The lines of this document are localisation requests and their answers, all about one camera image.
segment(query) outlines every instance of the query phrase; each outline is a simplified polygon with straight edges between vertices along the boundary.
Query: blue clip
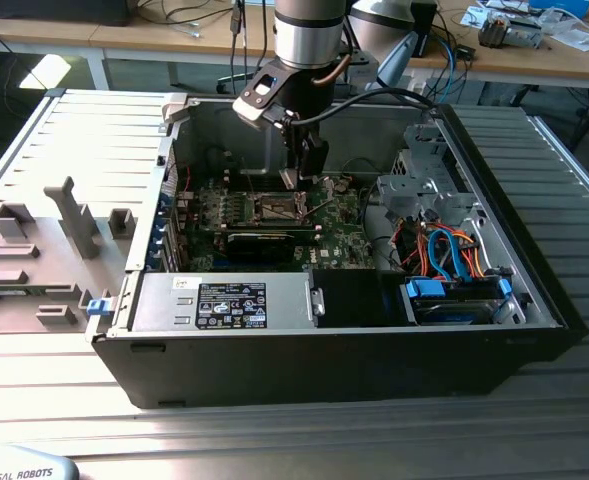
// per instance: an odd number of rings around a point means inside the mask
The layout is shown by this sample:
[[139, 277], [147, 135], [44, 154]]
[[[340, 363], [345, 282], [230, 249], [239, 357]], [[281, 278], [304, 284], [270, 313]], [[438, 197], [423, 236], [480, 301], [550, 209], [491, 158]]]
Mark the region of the blue clip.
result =
[[97, 298], [94, 300], [90, 300], [87, 304], [87, 314], [88, 315], [100, 315], [100, 316], [107, 316], [110, 315], [110, 303], [104, 298]]
[[145, 259], [145, 268], [147, 270], [156, 270], [161, 265], [160, 258], [154, 258], [152, 255], [148, 254], [147, 258]]
[[152, 228], [152, 233], [150, 234], [150, 243], [154, 243], [154, 240], [162, 240], [163, 239], [163, 232], [157, 228]]
[[157, 240], [152, 238], [150, 240], [150, 243], [147, 244], [147, 251], [148, 253], [158, 253], [159, 249], [160, 249], [160, 245], [157, 243]]
[[501, 278], [498, 281], [498, 287], [501, 289], [501, 292], [503, 292], [503, 296], [505, 298], [509, 297], [512, 294], [512, 285], [510, 284], [510, 281], [507, 278]]
[[158, 203], [161, 207], [169, 207], [172, 205], [172, 197], [170, 197], [167, 193], [161, 192], [158, 197]]
[[167, 225], [167, 219], [161, 217], [160, 215], [157, 215], [156, 217], [154, 217], [154, 227], [156, 228], [162, 228], [165, 225]]

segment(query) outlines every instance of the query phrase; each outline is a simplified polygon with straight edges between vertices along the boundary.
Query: side panel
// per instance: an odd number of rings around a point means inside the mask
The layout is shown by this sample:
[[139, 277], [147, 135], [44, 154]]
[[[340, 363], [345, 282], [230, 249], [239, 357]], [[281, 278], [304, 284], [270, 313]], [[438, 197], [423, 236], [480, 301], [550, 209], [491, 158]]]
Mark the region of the side panel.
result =
[[574, 343], [510, 333], [288, 335], [93, 342], [134, 405], [217, 406], [486, 394]]

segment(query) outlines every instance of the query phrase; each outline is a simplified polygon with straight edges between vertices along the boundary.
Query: metal bracket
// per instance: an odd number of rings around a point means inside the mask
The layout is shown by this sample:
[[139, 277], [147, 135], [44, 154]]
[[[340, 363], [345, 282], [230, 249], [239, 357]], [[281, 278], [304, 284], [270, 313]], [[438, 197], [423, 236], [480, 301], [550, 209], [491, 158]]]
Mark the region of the metal bracket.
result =
[[323, 299], [323, 289], [313, 288], [310, 290], [312, 293], [312, 313], [317, 317], [325, 315], [325, 300]]
[[112, 328], [108, 332], [109, 337], [117, 337], [119, 330], [129, 330], [136, 313], [138, 295], [143, 283], [143, 274], [140, 271], [134, 271], [125, 276], [121, 292], [118, 295], [118, 301], [114, 312]]

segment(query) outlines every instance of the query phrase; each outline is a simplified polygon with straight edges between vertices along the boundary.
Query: floor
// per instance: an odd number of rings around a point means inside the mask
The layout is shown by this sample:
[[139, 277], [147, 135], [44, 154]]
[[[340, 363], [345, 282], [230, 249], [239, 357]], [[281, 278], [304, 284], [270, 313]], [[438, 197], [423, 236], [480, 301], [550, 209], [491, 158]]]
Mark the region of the floor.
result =
[[[9, 54], [0, 54], [0, 157], [18, 133], [30, 112], [41, 99], [42, 91], [19, 89], [17, 85], [26, 76], [25, 67], [32, 68], [40, 60], [38, 55], [20, 55], [19, 61]], [[89, 68], [81, 58], [66, 57], [71, 69], [59, 86], [64, 88], [93, 88]], [[114, 88], [130, 91], [171, 91], [166, 64], [128, 60], [110, 61]], [[228, 75], [225, 65], [182, 64], [178, 66], [179, 79], [198, 93], [215, 93], [216, 79]], [[478, 97], [483, 105], [507, 105], [517, 90], [508, 84], [488, 84], [482, 88], [479, 82], [469, 82], [466, 90]], [[566, 141], [579, 117], [577, 110], [586, 103], [587, 92], [574, 92], [574, 97], [565, 88], [541, 87], [530, 92], [522, 107], [529, 114], [540, 115], [556, 135]], [[589, 171], [589, 134], [576, 151], [579, 161]]]

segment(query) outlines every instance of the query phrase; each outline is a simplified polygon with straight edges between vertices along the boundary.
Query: sticker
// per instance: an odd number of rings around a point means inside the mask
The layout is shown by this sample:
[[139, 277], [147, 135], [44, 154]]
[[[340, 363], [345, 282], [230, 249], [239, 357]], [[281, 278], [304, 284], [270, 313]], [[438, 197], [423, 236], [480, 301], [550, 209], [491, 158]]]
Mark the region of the sticker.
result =
[[265, 284], [201, 283], [198, 313], [196, 327], [201, 330], [267, 328]]
[[196, 290], [203, 279], [201, 277], [174, 277], [173, 290]]

